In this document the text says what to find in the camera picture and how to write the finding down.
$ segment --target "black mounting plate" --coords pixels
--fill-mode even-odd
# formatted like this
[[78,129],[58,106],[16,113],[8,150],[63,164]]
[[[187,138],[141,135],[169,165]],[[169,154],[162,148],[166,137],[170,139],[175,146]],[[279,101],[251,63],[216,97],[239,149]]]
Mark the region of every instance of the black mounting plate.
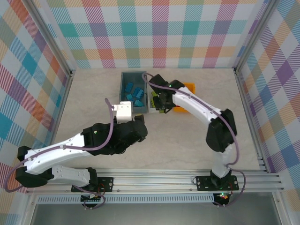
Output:
[[239,190],[239,184],[236,176],[228,177],[228,186],[224,186],[220,189],[217,189],[210,181],[211,176],[197,176],[195,177],[195,184],[197,185],[198,191],[231,191],[229,183],[232,185],[232,190]]
[[[105,192],[113,191],[113,177],[98,177],[98,184],[101,193],[103,193],[104,190]],[[72,185],[71,192],[82,192],[82,191],[78,190]],[[91,192],[98,193],[98,187],[95,187],[93,190],[91,190]]]

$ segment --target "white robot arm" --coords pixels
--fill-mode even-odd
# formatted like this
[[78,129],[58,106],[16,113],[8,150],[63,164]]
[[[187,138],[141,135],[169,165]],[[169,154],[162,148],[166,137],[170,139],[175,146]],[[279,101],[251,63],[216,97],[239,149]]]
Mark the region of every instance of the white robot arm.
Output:
[[27,188],[39,187],[48,182],[76,185],[86,190],[93,190],[98,186],[96,170],[92,168],[74,169],[61,166],[61,164],[80,157],[96,155],[122,154],[130,145],[141,142],[148,134],[143,116],[132,119],[132,103],[129,101],[113,105],[116,117],[113,121],[112,136],[103,148],[94,151],[74,149],[94,148],[100,146],[108,137],[110,124],[96,123],[84,129],[81,133],[41,149],[30,149],[22,146],[18,149],[18,159],[28,161],[24,167],[16,170],[15,179]]
[[[194,96],[195,98],[199,99],[201,102],[208,105],[219,115],[222,114],[222,111],[220,109],[215,108],[207,104],[206,102],[204,102],[202,99],[198,98],[187,87],[181,87],[179,88],[179,90],[188,93],[190,96]],[[194,99],[192,99],[191,97],[187,97],[186,95],[183,95],[180,92],[176,92],[175,94],[173,94],[172,99],[175,105],[178,105],[186,109],[187,111],[189,111],[196,118],[198,118],[204,125],[206,125],[207,128],[209,127],[212,120],[218,118],[217,115],[213,114],[210,110],[200,105]],[[226,147],[224,152],[220,152],[220,151],[215,152],[212,172],[219,178],[222,178],[228,174],[230,169],[226,166],[226,164],[230,163],[231,154],[232,154],[232,144],[229,144],[228,147]]]

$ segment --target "marble floor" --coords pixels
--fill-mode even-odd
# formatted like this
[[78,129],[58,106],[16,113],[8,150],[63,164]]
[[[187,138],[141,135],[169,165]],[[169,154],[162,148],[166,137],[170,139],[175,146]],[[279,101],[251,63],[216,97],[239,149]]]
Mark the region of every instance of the marble floor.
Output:
[[[119,103],[122,71],[161,74],[167,81],[195,83],[196,95],[207,103],[233,111],[240,160],[233,166],[259,169],[256,151],[232,69],[79,69],[77,70],[55,142],[68,139],[94,123],[108,123],[104,98]],[[70,167],[131,169],[210,169],[213,151],[207,146],[207,128],[189,113],[145,114],[148,136],[122,155],[86,157],[67,162]]]

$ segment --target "checkered fabric backdrop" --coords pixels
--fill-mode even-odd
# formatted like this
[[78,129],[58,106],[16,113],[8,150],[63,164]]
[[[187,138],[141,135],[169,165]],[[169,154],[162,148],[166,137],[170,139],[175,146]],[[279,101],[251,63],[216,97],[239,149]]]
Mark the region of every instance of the checkered fabric backdrop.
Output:
[[300,224],[300,0],[281,0],[241,72],[268,163]]
[[[49,145],[67,75],[21,0],[0,1],[0,225],[19,218],[22,188],[7,193],[4,178],[17,148]],[[17,187],[12,178],[9,187]]]
[[263,4],[262,4],[262,6],[261,6],[261,8],[260,8],[260,10],[259,10],[259,12],[258,12],[258,14],[257,14],[257,16],[256,16],[256,18],[254,20],[254,22],[253,22],[253,24],[252,24],[252,26],[251,26],[248,34],[247,34],[247,36],[246,36],[246,38],[245,38],[245,40],[243,42],[243,45],[240,48],[239,54],[238,54],[238,56],[236,57],[236,59],[234,61],[233,67],[237,66],[237,64],[238,64],[238,62],[240,60],[240,57],[244,53],[244,50],[245,50],[246,46],[248,45],[250,38],[252,37],[253,31],[255,30],[256,26],[258,25],[258,22],[261,19],[261,17],[263,15],[263,13],[264,13],[264,11],[265,11],[265,9],[266,9],[269,1],[270,0],[264,0],[263,1]]
[[80,68],[231,68],[257,0],[47,3]]

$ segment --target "blue block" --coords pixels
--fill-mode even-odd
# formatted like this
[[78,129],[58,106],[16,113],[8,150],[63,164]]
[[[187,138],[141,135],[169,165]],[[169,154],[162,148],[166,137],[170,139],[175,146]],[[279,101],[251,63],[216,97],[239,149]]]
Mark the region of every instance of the blue block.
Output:
[[133,98],[132,98],[132,95],[131,95],[131,94],[126,95],[126,98],[127,98],[128,101],[133,101]]
[[136,97],[140,90],[141,90],[140,88],[135,88],[135,91],[132,94],[133,97]]
[[143,94],[144,94],[144,91],[142,89],[140,89],[139,93],[136,95],[136,98],[141,100]]
[[126,93],[130,93],[131,92],[131,89],[133,87],[133,83],[129,82],[125,88],[125,92]]
[[135,101],[135,106],[142,107],[142,106],[144,106],[144,104],[141,101],[136,100]]

